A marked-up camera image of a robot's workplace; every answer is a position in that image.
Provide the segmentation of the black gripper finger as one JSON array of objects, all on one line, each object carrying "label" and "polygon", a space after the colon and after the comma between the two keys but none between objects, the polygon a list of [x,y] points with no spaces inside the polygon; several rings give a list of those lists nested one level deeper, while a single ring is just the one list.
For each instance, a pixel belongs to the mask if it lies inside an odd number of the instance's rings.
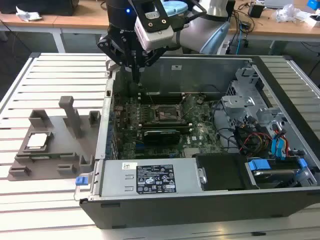
[{"label": "black gripper finger", "polygon": [[111,60],[131,72],[132,81],[137,82],[137,65],[127,37],[114,41],[110,36],[103,37],[97,44]]},{"label": "black gripper finger", "polygon": [[146,67],[152,66],[165,52],[166,47],[161,47],[147,52],[146,50],[139,49],[136,51],[136,82],[138,83],[141,78],[141,73]]}]

